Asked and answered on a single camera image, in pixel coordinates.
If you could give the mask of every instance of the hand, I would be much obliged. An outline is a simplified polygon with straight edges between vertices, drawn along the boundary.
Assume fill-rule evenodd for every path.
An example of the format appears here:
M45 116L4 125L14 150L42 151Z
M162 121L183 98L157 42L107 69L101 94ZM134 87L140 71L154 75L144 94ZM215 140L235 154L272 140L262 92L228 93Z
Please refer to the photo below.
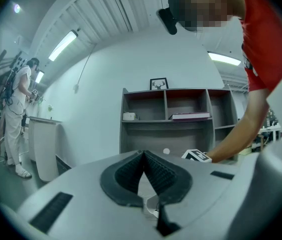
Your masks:
M31 97L30 97L30 98L31 98L32 100L36 100L37 97L38 97L37 94L34 94L33 92L31 93Z
M213 162L213 159L214 159L214 153L212 152L212 150L208 153L205 154L207 157L211 158L212 159L212 162Z

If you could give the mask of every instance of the white wall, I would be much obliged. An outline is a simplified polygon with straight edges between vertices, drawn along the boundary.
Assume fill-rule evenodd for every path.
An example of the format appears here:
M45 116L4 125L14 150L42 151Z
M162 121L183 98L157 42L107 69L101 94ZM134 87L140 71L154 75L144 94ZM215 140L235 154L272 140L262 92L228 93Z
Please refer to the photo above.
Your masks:
M241 92L232 92L237 118L241 119L246 111L248 104L248 94Z
M0 21L0 54L6 50L5 58L15 57L21 51L20 45L17 43L18 36L15 29Z
M149 90L150 79L161 77L170 89L224 87L207 51L184 29L172 36L151 28L98 44L75 94L85 62L55 81L39 106L39 116L63 122L58 155L71 167L118 154L123 88ZM54 107L50 113L48 104Z

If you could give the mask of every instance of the picture frame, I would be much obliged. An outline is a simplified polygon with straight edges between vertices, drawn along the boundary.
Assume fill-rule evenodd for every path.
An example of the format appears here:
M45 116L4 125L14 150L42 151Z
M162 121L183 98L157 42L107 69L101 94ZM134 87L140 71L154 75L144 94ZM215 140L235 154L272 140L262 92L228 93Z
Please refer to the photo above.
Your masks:
M150 79L150 90L166 90L169 89L166 77Z

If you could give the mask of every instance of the ceiling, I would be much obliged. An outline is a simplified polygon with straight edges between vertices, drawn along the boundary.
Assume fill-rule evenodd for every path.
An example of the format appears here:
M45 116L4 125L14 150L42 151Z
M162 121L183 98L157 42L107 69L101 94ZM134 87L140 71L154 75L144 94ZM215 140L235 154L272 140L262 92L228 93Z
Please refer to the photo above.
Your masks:
M30 53L42 61L45 71L37 89L44 91L60 74L87 56L95 44L127 32L138 32L159 26L156 12L168 7L168 0L56 0L39 25ZM48 56L70 31L78 38L54 61ZM223 27L205 28L196 34L207 51L243 60L243 31L234 18ZM247 91L247 78L242 63L232 66L216 62L225 84L235 91Z

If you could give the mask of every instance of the book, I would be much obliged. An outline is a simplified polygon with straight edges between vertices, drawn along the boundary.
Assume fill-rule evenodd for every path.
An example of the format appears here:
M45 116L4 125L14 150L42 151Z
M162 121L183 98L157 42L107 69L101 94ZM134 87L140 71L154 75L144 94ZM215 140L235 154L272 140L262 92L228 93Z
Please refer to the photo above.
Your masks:
M178 113L170 116L169 119L172 120L184 120L184 119L207 119L210 117L209 112L199 112L199 113Z

